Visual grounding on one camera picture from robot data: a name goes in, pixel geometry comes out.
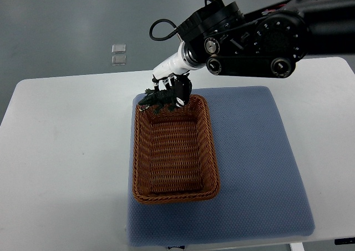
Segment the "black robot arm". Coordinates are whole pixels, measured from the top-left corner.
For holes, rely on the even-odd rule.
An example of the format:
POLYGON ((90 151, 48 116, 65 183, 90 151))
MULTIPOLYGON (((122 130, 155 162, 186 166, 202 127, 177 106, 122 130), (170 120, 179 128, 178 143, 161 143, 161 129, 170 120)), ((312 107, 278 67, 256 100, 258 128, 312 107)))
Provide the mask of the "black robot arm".
POLYGON ((286 78, 306 55, 354 53, 354 0, 285 0, 248 14, 205 0, 177 33, 212 74, 286 78))

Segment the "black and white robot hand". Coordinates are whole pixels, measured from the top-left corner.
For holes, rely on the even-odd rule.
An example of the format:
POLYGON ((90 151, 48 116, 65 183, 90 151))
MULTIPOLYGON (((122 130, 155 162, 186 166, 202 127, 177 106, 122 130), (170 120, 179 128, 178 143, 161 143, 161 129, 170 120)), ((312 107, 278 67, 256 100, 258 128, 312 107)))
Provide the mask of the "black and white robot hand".
POLYGON ((195 60, 185 42, 182 41, 175 54, 153 69, 154 91, 159 91, 159 82, 162 81, 166 89, 175 89, 177 107, 187 105, 190 98, 188 73, 201 67, 203 65, 195 60))

